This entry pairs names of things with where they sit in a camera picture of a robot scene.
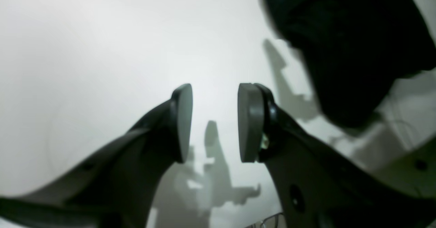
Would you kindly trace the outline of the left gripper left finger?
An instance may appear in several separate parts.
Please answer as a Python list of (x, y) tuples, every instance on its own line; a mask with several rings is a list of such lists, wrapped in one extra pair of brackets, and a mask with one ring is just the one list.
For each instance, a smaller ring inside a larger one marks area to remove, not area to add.
[(160, 180), (185, 163), (192, 122), (190, 84), (124, 135), (53, 182), (1, 198), (1, 218), (28, 228), (144, 228)]

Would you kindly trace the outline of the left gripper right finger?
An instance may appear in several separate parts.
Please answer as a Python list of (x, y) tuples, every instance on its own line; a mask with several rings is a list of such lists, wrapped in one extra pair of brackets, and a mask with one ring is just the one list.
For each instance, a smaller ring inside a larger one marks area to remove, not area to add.
[(265, 164), (289, 228), (426, 228), (435, 220), (435, 198), (371, 177), (308, 134), (263, 85), (239, 85), (238, 132), (241, 161)]

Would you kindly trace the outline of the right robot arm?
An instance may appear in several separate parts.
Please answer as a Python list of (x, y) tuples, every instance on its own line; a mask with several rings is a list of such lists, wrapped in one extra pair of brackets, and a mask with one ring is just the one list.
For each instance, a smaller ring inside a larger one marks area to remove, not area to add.
[(372, 175), (390, 188), (416, 198), (436, 197), (436, 139), (400, 157)]

